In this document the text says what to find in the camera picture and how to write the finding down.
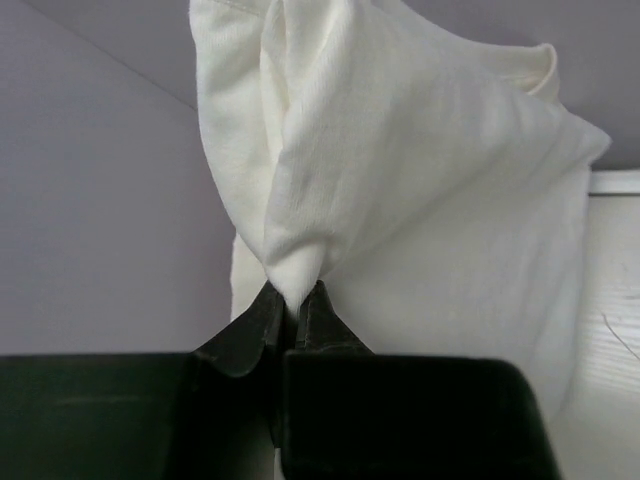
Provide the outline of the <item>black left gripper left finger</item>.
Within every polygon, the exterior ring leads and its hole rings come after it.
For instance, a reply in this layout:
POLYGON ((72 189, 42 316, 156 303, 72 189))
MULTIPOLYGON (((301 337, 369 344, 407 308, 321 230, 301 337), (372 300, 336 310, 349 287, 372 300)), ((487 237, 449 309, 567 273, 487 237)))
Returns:
POLYGON ((265 285, 191 352, 1 360, 5 479, 271 479, 270 369, 284 305, 265 285))

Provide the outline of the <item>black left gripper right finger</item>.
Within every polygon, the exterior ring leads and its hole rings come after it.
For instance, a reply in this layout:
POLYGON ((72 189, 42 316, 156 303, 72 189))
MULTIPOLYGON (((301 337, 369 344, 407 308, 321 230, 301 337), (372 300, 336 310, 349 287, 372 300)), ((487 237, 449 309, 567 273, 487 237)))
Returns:
POLYGON ((557 479, 535 395, 496 359, 371 352, 317 284, 283 358, 288 479, 557 479))

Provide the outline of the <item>white graphic t-shirt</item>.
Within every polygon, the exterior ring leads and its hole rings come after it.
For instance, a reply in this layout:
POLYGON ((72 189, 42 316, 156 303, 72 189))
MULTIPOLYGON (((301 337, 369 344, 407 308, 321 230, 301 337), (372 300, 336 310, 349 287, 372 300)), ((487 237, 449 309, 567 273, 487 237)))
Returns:
POLYGON ((189 20, 232 315, 265 283, 299 312, 323 281, 371 350, 505 359, 555 416, 611 143, 560 103, 555 49, 400 1, 194 1, 189 20))

